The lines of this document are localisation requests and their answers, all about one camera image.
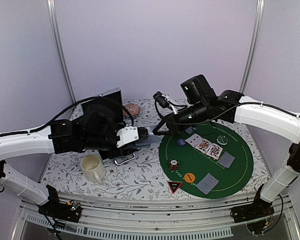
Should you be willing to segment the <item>purple small blind button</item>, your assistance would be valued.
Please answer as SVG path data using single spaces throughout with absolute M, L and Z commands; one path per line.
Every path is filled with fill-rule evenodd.
M 184 139 L 182 139 L 182 138 L 179 138 L 179 139 L 177 140 L 177 145 L 178 145 L 178 146 L 183 147 L 183 146 L 185 146 L 186 144 L 187 144 L 187 142 L 186 142 Z

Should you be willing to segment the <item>blue playing card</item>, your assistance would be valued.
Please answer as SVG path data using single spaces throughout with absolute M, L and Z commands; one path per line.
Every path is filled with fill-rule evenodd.
M 196 184 L 196 187 L 199 191 L 201 191 L 202 193 L 205 193 L 205 183 L 203 180 L 201 180 L 200 182 L 198 182 Z
M 213 190 L 213 188 L 219 183 L 219 180 L 208 173 L 203 179 L 205 185 L 205 192 L 203 194 L 207 195 Z
M 195 133 L 197 131 L 197 128 L 195 126 L 191 126 L 191 127 L 188 127 L 185 132 L 188 134 L 188 135 L 191 135 L 193 133 Z

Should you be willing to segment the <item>red black poker chip stack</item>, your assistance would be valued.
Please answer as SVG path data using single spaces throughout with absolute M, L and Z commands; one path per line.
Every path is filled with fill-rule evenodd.
M 179 162 L 176 159 L 171 159 L 169 162 L 169 170 L 176 172 L 179 170 Z

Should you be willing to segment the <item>orange big blind button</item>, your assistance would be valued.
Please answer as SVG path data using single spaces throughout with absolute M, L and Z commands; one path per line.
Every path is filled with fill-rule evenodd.
M 183 179 L 186 183 L 191 184 L 195 182 L 196 176 L 193 173 L 188 172 L 184 175 Z

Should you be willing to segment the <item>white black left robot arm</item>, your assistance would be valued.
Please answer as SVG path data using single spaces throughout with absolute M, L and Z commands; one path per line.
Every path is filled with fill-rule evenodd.
M 112 108 L 129 111 L 121 102 L 106 96 L 92 96 L 66 107 L 50 121 L 36 128 L 0 133 L 0 186 L 43 206 L 53 217 L 64 213 L 57 190 L 29 179 L 13 169 L 7 159 L 35 154 L 105 152 L 109 159 L 128 156 L 127 146 L 145 140 L 145 127 L 126 125 L 116 119 Z

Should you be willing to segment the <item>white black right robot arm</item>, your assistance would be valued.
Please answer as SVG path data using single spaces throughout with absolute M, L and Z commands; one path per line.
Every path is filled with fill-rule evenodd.
M 259 218 L 300 175 L 300 113 L 254 100 L 233 90 L 216 95 L 202 74 L 184 81 L 180 86 L 190 105 L 181 110 L 176 110 L 177 104 L 160 91 L 153 95 L 156 107 L 172 110 L 168 115 L 159 116 L 160 122 L 153 130 L 155 135 L 174 136 L 190 126 L 223 120 L 253 126 L 291 142 L 286 160 L 274 176 L 258 189 L 248 208 L 252 218 Z

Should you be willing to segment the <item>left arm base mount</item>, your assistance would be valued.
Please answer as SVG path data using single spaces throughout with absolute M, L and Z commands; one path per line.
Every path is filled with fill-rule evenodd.
M 62 203 L 54 187 L 46 185 L 46 188 L 48 190 L 48 202 L 39 205 L 38 212 L 53 219 L 78 223 L 82 214 L 81 203 L 74 200 Z

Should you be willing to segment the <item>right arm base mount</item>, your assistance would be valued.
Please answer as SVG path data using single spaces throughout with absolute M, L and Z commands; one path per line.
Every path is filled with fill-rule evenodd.
M 233 207 L 230 210 L 230 216 L 235 223 L 241 223 L 270 216 L 274 212 L 272 203 L 259 199 L 250 204 Z

